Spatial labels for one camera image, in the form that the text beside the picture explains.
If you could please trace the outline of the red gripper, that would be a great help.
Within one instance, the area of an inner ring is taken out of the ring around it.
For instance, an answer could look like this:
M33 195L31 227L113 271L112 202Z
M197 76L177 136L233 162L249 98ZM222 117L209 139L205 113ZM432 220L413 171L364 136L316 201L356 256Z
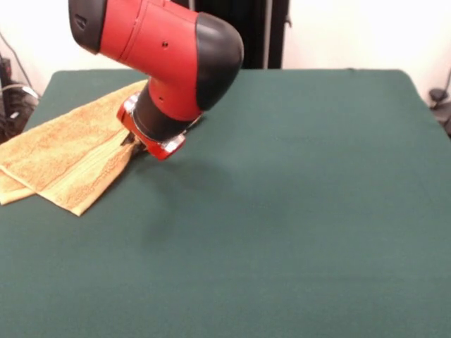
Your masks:
M116 118L128 131L127 136L121 142L121 146L132 144L132 152L140 153L146 151L159 161L164 161L172 156L185 143L185 132L176 135L166 141L155 141L145 136L137 126L136 106L138 93L130 95L120 106Z

